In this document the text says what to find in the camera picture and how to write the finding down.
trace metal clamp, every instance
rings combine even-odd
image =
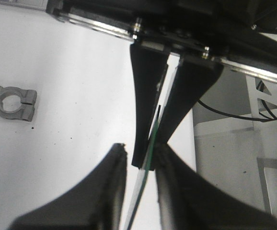
[[[5,111],[3,100],[12,95],[20,97],[21,106],[14,111]],[[23,90],[17,87],[3,88],[0,86],[0,116],[11,120],[32,121],[36,97],[37,92],[35,90]]]

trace clamp hole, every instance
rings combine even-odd
[[[13,112],[22,106],[20,97],[17,95],[11,95],[3,99],[3,109],[7,112]]]

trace white surface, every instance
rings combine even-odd
[[[0,118],[0,230],[73,187],[115,142],[129,153],[125,213],[137,173],[129,42],[0,6],[0,85],[38,92],[31,123]],[[189,134],[186,121],[179,135]],[[160,229],[152,173],[133,229]]]

